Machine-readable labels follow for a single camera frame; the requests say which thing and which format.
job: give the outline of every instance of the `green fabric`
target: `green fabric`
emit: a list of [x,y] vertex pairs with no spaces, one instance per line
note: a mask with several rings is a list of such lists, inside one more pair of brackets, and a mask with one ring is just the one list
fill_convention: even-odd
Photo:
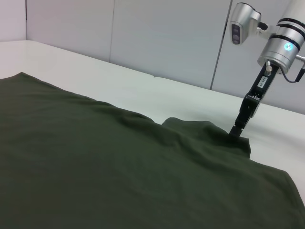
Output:
[[304,229],[289,175],[249,156],[210,122],[0,80],[1,229]]

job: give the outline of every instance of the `table surface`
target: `table surface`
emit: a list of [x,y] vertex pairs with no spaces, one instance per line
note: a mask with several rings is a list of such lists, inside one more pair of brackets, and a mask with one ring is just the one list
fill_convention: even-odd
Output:
[[[0,78],[20,72],[160,124],[177,117],[211,121],[228,132],[242,102],[38,42],[0,42]],[[242,136],[250,139],[251,159],[288,172],[305,201],[305,115],[261,104]]]

